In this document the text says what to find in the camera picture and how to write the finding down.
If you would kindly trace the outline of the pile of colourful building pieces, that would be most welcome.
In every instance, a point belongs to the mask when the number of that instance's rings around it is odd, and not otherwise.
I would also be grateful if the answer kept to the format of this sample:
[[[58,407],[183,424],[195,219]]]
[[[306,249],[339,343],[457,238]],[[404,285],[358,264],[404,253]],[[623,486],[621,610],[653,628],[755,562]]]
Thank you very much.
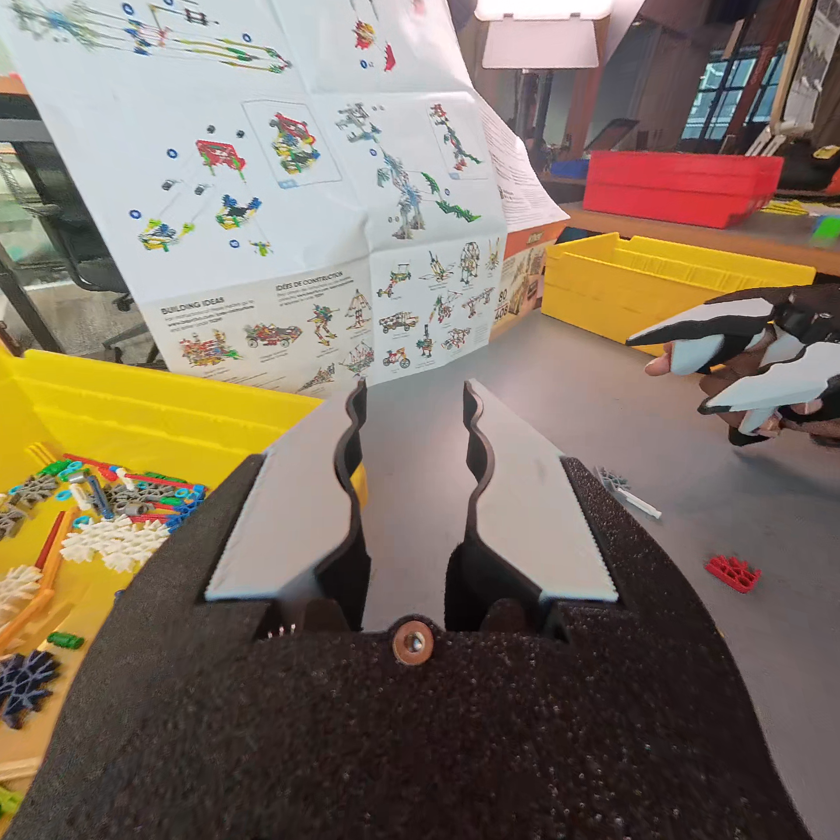
[[[1,495],[1,831],[111,608],[209,490],[58,457]]]

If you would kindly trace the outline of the empty yellow plastic bin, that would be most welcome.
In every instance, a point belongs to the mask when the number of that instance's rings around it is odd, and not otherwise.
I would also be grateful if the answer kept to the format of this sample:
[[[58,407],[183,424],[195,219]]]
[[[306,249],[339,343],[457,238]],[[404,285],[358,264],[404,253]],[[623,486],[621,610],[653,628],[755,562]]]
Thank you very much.
[[[731,292],[809,286],[814,267],[606,233],[546,248],[542,313],[617,343]]]

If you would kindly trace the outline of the person's right hand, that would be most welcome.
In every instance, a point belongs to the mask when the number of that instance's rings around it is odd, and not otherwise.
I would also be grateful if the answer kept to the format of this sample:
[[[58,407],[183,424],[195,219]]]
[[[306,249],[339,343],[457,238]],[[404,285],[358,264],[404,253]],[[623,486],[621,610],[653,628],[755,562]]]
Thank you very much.
[[[764,354],[765,347],[762,344],[756,344],[754,348],[731,358],[725,364],[712,368],[708,374],[700,377],[698,387],[708,397],[712,397],[739,379],[758,372]],[[754,436],[744,436],[739,432],[739,425],[744,413],[720,414],[719,419],[728,425],[728,443],[734,447],[761,443],[771,438],[777,438],[783,431],[789,431],[806,435],[815,446],[828,449],[838,449],[837,393],[831,396],[830,403],[832,405],[831,410],[835,414],[832,419],[808,422],[793,421],[792,416],[804,419],[813,415],[826,415],[826,411],[822,409],[822,404],[819,400],[813,400],[806,404],[794,404],[787,409],[787,414],[771,415],[771,418],[761,424],[758,433]]]

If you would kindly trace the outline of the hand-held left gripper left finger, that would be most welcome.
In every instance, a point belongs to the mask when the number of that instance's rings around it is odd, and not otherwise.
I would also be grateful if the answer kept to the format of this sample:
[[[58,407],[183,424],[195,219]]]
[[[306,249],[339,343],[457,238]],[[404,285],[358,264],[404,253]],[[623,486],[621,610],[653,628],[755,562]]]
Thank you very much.
[[[269,444],[205,589],[205,601],[267,602],[290,631],[305,608],[333,602],[362,630],[371,580],[361,498],[367,386],[319,403]]]

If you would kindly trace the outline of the building set cardboard box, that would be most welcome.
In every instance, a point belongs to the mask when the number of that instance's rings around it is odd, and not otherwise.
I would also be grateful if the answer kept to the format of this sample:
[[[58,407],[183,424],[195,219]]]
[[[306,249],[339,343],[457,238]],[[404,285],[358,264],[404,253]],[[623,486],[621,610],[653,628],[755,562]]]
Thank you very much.
[[[488,304],[491,310],[489,342],[540,308],[546,250],[556,243],[566,223],[559,220],[509,232]]]

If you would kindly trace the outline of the yellow plastic bin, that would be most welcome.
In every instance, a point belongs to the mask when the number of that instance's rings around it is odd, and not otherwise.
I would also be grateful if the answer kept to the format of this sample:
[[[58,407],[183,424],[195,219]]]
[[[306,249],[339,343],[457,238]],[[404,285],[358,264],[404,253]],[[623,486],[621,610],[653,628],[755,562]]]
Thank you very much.
[[[617,343],[731,292],[809,286],[814,267],[606,233],[546,248],[542,313]]]
[[[1,493],[64,454],[208,486],[111,608],[7,839],[314,836],[378,753],[377,640],[310,603],[205,601],[264,449],[305,397],[1,352]]]

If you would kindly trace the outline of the black office chair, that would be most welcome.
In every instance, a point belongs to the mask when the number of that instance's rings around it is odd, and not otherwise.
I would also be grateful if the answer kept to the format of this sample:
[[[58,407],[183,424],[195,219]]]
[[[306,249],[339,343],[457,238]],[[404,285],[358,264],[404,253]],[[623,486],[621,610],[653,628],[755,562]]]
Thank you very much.
[[[86,292],[115,294],[112,305],[131,310],[134,300],[57,149],[45,142],[4,143],[29,186],[13,194],[45,231],[70,280]]]

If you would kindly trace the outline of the dark paned window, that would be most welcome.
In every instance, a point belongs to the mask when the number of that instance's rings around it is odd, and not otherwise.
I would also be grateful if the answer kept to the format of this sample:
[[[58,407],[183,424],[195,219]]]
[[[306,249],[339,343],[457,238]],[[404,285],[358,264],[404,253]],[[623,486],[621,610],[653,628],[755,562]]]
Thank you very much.
[[[769,122],[771,106],[782,73],[782,60],[783,55],[780,53],[770,57],[758,92],[744,118],[744,125],[748,128],[756,128]],[[727,70],[728,64],[730,60],[723,59],[719,50],[710,54],[709,61],[699,78],[698,88],[681,133],[681,140],[697,140],[704,126],[706,126],[703,133],[704,140],[722,140],[728,122],[744,94],[750,73],[758,65],[758,53],[755,50],[741,53],[738,57],[731,61],[730,70]]]

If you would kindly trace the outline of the red connector piece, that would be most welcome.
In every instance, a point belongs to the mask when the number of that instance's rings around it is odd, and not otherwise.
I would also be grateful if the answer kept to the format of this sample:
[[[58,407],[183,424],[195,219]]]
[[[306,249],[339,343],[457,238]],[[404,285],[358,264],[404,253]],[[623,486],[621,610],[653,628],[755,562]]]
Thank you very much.
[[[761,570],[734,556],[712,556],[704,570],[737,593],[750,593],[761,579]]]

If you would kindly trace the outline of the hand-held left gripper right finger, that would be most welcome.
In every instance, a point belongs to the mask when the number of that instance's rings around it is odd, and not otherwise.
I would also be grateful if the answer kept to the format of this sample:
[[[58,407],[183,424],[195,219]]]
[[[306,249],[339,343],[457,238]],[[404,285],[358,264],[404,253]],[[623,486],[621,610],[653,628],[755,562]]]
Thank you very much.
[[[445,630],[568,640],[563,606],[620,601],[571,462],[478,381],[462,407],[476,486],[445,573]]]

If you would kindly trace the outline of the grey desk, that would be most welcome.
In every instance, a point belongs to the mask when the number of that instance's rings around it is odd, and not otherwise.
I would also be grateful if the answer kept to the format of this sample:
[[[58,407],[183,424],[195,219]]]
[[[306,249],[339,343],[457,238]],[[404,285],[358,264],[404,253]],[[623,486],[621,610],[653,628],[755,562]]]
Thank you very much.
[[[363,626],[443,618],[449,553],[474,481],[463,381],[592,469],[623,476],[662,515],[626,509],[705,603],[736,658],[780,777],[814,839],[838,838],[838,452],[800,432],[731,447],[699,415],[697,377],[651,379],[647,357],[540,314],[433,371],[368,386],[361,431],[372,558]],[[737,593],[712,556],[761,570]]]

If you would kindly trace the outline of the folded building instruction booklet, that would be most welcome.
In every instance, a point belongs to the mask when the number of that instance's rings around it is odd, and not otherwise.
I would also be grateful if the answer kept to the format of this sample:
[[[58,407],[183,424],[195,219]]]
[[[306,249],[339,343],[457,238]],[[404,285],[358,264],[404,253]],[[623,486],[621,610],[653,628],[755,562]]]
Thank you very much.
[[[2,1],[173,372],[327,398],[484,347],[509,232],[566,220],[445,1]]]

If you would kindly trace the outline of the nested red plastic bins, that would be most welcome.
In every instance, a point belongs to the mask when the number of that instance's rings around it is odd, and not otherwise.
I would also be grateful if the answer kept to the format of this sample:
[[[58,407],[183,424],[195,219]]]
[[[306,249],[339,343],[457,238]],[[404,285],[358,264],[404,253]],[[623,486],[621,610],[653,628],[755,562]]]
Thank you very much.
[[[780,156],[592,153],[582,208],[725,230],[741,225],[771,200],[782,165]]]

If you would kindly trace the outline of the wooden table with black legs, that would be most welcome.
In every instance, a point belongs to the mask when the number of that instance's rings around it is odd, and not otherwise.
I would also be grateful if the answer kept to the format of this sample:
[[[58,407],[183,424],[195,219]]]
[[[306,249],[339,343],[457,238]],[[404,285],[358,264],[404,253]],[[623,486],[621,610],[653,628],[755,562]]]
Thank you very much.
[[[40,162],[53,162],[46,127],[18,79],[1,78],[1,293],[6,310],[24,327],[25,341],[64,353],[56,295],[68,280]]]

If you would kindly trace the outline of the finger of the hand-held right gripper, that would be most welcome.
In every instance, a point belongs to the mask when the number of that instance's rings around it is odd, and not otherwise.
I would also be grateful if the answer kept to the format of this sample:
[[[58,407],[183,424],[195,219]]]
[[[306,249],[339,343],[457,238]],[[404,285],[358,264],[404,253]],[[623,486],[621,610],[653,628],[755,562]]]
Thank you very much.
[[[772,363],[762,372],[742,377],[698,405],[698,413],[732,414],[778,410],[820,400],[813,416],[838,415],[838,344],[806,346],[794,359]]]
[[[744,348],[755,346],[771,320],[775,305],[764,298],[742,298],[701,303],[626,338],[627,347],[698,341],[719,336],[744,339]]]

